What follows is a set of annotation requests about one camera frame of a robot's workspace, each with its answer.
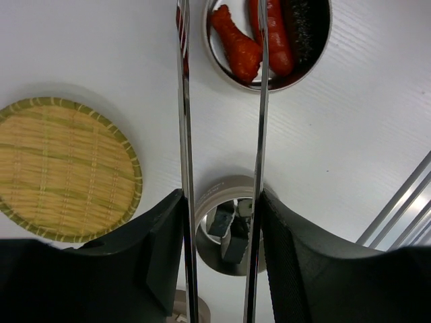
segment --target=green rim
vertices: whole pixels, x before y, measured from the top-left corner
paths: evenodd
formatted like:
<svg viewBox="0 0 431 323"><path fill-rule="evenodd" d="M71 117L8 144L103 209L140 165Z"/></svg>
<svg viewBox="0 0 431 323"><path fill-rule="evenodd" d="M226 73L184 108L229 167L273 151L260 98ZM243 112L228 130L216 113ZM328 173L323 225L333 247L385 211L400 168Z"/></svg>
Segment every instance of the green rim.
<svg viewBox="0 0 431 323"><path fill-rule="evenodd" d="M0 211L5 213L13 222L18 224L20 227L23 227L27 231L30 231L33 234L36 234L37 236L41 236L47 239L60 241L60 242L77 242L77 243L87 242L87 241L96 239L100 236L103 236L104 234L107 234L108 232L111 232L112 230L128 222L128 220L130 220L130 218L132 218L132 216L135 214L136 209L141 200L142 190L143 190L143 178L142 178L141 166L139 165L139 160L136 156L135 150L133 149L132 145L130 144L126 136L124 136L124 134L103 115L97 113L96 111L92 110L91 108L83 104L79 104L79 103L72 102L66 99L61 99L61 98L31 98L31 99L20 100L16 103L13 103L7 106L6 108L0 110L0 126L1 126L1 123L3 123L10 116L13 116L19 111L33 108L35 106L58 106L62 108L76 110L78 112L91 116L93 119L103 124L108 129L108 131L114 135L114 138L117 140L117 142L119 142L125 148L127 155L129 156L129 159L133 166L135 192L133 193L131 204L129 205L128 209L125 211L124 215L121 217L120 221L116 222L114 225L111 225L110 227L104 230L101 230L99 232L86 235L86 236L66 236L62 234L56 234L47 229L42 229L41 227L31 224L30 222L23 219L20 216L20 214L15 212L11 207L9 207L9 205L3 200L1 196L0 196Z"/></svg>

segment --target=stainless steel chopstick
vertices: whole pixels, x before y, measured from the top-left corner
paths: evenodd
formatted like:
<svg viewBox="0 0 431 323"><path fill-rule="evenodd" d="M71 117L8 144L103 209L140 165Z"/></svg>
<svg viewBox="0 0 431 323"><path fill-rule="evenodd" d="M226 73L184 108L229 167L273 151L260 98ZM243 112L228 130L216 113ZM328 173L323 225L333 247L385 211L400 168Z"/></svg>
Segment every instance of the stainless steel chopstick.
<svg viewBox="0 0 431 323"><path fill-rule="evenodd" d="M255 185L253 206L251 211L250 238L248 241L248 264L246 291L244 303L244 323L254 323L256 316L256 287L257 271L259 266L259 244L261 240L261 195L263 192L263 170L265 166L265 147L267 136L267 115L268 115L268 24L267 24L267 0L259 0L259 26L263 30L263 62L262 62L262 83L261 83L261 103L259 110L259 130L257 139L257 154L255 166Z"/></svg>
<svg viewBox="0 0 431 323"><path fill-rule="evenodd" d="M189 95L189 0L178 0L178 112L180 119L181 182L184 205L184 249L187 294L187 322L199 323L195 242L195 197L193 194L193 156L191 149L191 115Z"/></svg>

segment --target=white surface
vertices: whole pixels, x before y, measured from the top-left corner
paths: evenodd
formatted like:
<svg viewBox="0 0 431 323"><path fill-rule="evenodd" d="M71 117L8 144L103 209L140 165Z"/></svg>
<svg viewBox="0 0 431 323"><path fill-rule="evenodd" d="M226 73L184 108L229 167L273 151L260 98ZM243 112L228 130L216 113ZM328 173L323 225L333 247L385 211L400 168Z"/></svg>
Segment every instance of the white surface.
<svg viewBox="0 0 431 323"><path fill-rule="evenodd" d="M56 95L110 118L141 160L140 212L180 186L174 4L0 3L0 106ZM252 174L259 102L211 68L199 29L203 4L191 0L198 193L221 176ZM270 95L266 181L293 210L343 238L359 237L429 151L430 16L429 0L334 0L319 65L292 89ZM31 236L5 217L0 226L2 238ZM198 267L213 322L241 322L244 279ZM258 294L257 322L269 322L265 273Z"/></svg>

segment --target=round bamboo colander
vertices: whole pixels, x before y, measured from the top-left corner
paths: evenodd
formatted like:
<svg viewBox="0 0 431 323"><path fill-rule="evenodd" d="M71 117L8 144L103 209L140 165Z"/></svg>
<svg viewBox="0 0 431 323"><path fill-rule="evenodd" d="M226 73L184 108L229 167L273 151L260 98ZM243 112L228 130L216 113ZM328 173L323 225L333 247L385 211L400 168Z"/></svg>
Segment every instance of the round bamboo colander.
<svg viewBox="0 0 431 323"><path fill-rule="evenodd" d="M130 220L142 187L130 142L91 108L32 98L0 111L0 211L24 229L87 242Z"/></svg>

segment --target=small metal bowl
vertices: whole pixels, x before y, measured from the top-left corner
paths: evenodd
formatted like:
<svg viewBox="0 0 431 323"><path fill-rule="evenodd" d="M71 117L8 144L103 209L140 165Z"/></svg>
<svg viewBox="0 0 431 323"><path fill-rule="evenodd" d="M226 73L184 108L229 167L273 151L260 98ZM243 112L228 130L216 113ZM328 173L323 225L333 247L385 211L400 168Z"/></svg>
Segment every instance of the small metal bowl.
<svg viewBox="0 0 431 323"><path fill-rule="evenodd" d="M202 197L196 203L195 223L196 223L196 247L201 260L213 270L228 276L246 276L247 274L247 250L239 264L224 262L220 256L221 240L211 236L206 230L206 219L211 212L216 211L216 207L222 203L239 200L253 199L254 179L248 176L229 176L222 178L209 186ZM276 195L270 187L265 188ZM259 245L259 267L258 272L266 270L265 250L261 233Z"/></svg>
<svg viewBox="0 0 431 323"><path fill-rule="evenodd" d="M271 92L286 89L304 77L306 77L320 60L329 40L331 30L332 11L330 0L305 0L310 7L312 19L311 32L313 35L313 51L306 63L297 65L286 77L280 77L270 71L268 89ZM212 12L221 5L227 5L232 15L232 20L239 30L253 38L253 33L248 22L247 0L208 0L203 12L203 43L208 57L217 72L229 83L239 85L241 88L251 91L261 90L262 68L258 76L251 84L239 80L230 70L225 57L222 43L217 32L212 28L210 17Z"/></svg>

